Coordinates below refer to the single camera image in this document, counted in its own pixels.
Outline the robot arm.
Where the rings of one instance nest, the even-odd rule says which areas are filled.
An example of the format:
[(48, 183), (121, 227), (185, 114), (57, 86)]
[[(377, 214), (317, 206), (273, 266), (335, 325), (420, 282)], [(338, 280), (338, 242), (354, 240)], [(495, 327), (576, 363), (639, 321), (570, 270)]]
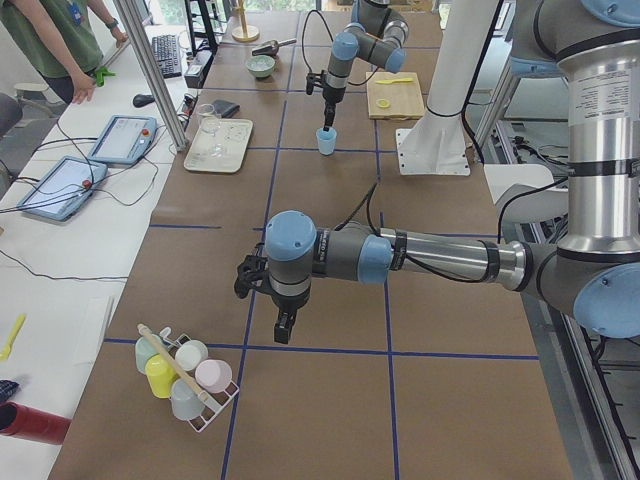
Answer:
[(333, 40), (327, 70), (320, 73), (325, 100), (324, 131), (333, 126), (336, 106), (343, 100), (356, 58), (387, 72), (401, 70), (409, 26), (389, 4), (389, 1), (355, 1), (350, 23)]
[[(400, 174), (409, 186), (444, 185), (445, 205), (471, 219), (463, 180), (451, 176), (462, 150), (462, 117), (499, 1), (453, 8), (426, 111), (401, 133)], [(333, 127), (356, 58), (398, 73), (409, 27), (383, 1), (357, 1), (311, 85), (325, 100), (321, 133)], [(266, 223), (258, 292), (277, 306), (274, 339), (288, 343), (312, 277), (381, 284), (391, 271), (424, 271), (468, 284), (524, 291), (609, 338), (639, 336), (639, 1), (517, 1), (509, 66), (525, 78), (563, 76), (569, 91), (568, 231), (552, 246), (459, 240), (351, 217), (332, 228), (302, 212)], [(436, 193), (427, 193), (434, 200)]]

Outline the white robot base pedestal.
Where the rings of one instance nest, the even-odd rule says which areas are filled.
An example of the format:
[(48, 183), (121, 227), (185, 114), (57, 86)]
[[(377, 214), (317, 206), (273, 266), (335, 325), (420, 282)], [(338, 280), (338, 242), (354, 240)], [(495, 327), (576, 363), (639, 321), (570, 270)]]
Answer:
[(501, 8), (498, 0), (451, 3), (424, 116), (411, 129), (397, 131), (402, 175), (470, 174), (463, 111)]

